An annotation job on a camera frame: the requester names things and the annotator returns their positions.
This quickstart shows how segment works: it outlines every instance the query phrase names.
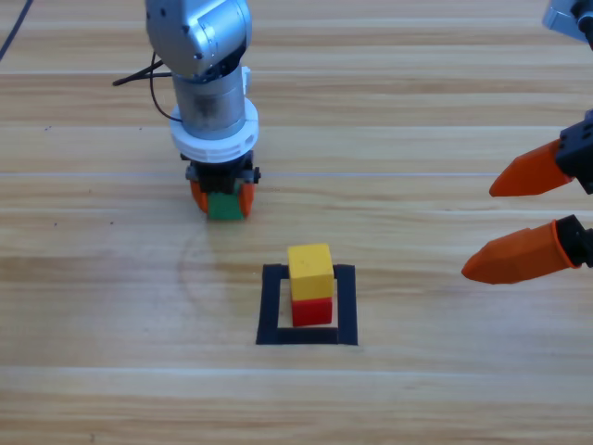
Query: yellow block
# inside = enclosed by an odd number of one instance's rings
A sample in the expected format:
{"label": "yellow block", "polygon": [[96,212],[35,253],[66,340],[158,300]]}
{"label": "yellow block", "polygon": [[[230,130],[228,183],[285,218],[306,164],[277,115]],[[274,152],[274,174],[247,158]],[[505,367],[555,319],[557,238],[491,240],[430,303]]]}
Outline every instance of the yellow block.
{"label": "yellow block", "polygon": [[293,301],[334,296],[334,265],[327,244],[288,248],[288,269]]}

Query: red block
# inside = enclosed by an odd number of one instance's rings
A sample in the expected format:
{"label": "red block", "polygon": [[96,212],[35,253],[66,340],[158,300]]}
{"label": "red block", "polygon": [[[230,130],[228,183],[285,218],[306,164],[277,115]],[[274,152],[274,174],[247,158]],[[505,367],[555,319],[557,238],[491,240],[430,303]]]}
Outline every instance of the red block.
{"label": "red block", "polygon": [[332,322],[332,299],[292,301],[293,327]]}

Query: stacked blocks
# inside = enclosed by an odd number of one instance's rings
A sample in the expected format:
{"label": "stacked blocks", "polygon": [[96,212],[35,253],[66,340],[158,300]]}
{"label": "stacked blocks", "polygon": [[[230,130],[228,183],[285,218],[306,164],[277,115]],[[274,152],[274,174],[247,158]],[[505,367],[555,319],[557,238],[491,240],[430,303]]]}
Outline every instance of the stacked blocks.
{"label": "stacked blocks", "polygon": [[326,244],[288,248],[293,326],[332,322],[334,266]]}

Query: black tape square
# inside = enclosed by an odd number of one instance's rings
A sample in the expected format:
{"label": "black tape square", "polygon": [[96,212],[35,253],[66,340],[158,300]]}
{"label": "black tape square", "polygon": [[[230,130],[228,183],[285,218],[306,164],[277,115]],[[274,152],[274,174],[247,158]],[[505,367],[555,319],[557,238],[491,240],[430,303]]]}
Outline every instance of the black tape square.
{"label": "black tape square", "polygon": [[337,327],[279,328],[280,284],[289,278],[288,266],[264,265],[256,344],[358,346],[356,269],[354,266],[336,265],[334,277],[337,280]]}

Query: wooden table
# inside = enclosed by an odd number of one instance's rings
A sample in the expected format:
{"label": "wooden table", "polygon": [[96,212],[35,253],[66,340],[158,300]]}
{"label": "wooden table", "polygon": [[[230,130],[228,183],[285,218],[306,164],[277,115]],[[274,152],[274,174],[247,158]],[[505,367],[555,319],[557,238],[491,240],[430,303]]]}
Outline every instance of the wooden table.
{"label": "wooden table", "polygon": [[[0,63],[0,443],[593,443],[592,272],[461,276],[593,226],[578,184],[488,194],[591,108],[587,46],[544,0],[250,4],[264,178],[207,223],[147,83],[110,85],[150,61],[143,3],[35,0]],[[360,346],[256,346],[262,265],[317,242],[357,267]]]}

